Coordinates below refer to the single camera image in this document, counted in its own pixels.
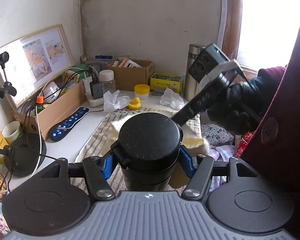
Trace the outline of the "black gloved right hand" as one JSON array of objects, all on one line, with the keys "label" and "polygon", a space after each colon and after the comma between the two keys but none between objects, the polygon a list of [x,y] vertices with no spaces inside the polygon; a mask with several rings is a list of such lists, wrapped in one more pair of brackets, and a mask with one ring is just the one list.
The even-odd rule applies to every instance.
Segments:
[{"label": "black gloved right hand", "polygon": [[238,82],[221,92],[207,109],[209,119],[235,135],[257,129],[263,111],[259,91],[250,82]]}]

